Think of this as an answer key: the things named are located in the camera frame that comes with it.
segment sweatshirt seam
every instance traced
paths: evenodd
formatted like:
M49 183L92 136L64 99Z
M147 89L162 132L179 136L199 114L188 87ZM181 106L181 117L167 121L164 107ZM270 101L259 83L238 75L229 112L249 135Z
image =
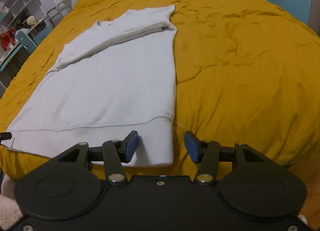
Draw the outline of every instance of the sweatshirt seam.
M52 129L21 129L21 130L10 130L9 128L7 129L7 131L10 132L27 132L27 131L50 131L50 132L63 132L63 131L73 131L76 129L96 129L96 128L109 128L109 127L123 127L123 126L134 126L134 125L142 125L142 124L148 124L151 123L152 121L154 121L155 119L168 119L169 121L173 121L172 117L169 116L156 116L152 119L150 119L149 121L141 121L141 122L136 122L136 123L125 123L125 124L110 124L110 125L102 125L102 126L77 126L77 127L73 127L70 129L61 129L61 130L52 130Z

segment wooden floor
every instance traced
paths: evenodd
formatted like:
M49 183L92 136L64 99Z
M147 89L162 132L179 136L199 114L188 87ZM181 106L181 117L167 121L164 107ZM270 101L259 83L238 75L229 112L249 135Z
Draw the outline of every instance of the wooden floor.
M294 163L290 171L307 185L308 195L300 214L305 215L308 225L317 230L320 228L320 153Z

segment yellow bedspread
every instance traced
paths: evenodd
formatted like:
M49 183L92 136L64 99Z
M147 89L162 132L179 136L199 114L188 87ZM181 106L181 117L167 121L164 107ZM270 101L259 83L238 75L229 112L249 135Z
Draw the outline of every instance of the yellow bedspread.
M113 20L127 9L171 4L176 6L171 21L178 29L174 164L128 168L127 174L193 176L197 166L184 147L186 130L223 146L247 143L282 164L311 147L319 152L320 39L265 0L79 0L5 92L0 131L18 114L64 44L97 20ZM3 146L0 152L0 167L13 178L47 161ZM230 170L229 164L221 166L220 177ZM94 173L102 178L103 168L95 166Z

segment white chair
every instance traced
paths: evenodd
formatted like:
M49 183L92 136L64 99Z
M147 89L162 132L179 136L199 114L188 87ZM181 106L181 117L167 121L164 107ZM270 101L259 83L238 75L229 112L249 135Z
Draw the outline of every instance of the white chair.
M32 54L38 47L31 38L23 31L19 31L16 35L17 40L25 47L29 54Z
M61 19L63 19L63 14L62 12L64 10L68 10L69 12L71 12L71 0L63 0L62 2L60 2L59 4L57 4L54 8L50 9L47 12L47 19L50 21L50 23L52 24L53 27L55 27L52 19L54 17L56 17L57 15L59 15L61 17Z

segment metal rivet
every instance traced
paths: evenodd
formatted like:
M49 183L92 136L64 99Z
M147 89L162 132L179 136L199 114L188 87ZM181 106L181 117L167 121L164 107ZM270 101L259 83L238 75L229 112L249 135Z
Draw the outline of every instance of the metal rivet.
M298 231L298 227L295 225L289 226L288 231Z
M33 227L31 225L24 225L22 230L23 231L33 231Z
M213 180L213 177L209 174L201 174L201 175L197 176L197 180L199 182L210 182Z
M161 180L160 180L160 181L157 181L157 185L158 185L158 186L163 186L164 184L165 184L164 181L161 181Z
M109 180L112 182L121 182L124 180L124 176L122 174L118 174L118 173L111 174L109 176Z

